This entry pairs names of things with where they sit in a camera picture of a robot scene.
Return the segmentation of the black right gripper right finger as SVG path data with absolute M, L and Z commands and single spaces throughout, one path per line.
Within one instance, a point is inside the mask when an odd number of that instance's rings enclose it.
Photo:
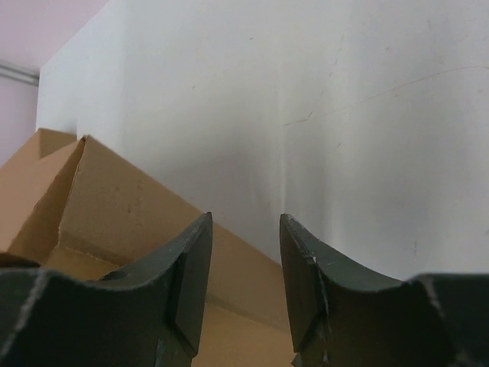
M 488 276 L 399 281 L 280 217 L 294 366 L 486 366 Z

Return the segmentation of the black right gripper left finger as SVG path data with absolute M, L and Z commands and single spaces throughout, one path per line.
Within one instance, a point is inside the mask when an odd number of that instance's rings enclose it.
M 3 366 L 189 366 L 198 354 L 212 216 L 97 281 L 1 271 Z

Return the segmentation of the brown cardboard box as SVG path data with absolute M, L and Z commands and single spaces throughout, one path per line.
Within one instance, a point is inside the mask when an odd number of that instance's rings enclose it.
M 202 214 L 94 137 L 40 129 L 1 169 L 1 271 L 46 268 L 97 281 Z M 212 219 L 199 351 L 189 366 L 292 359 L 280 266 Z

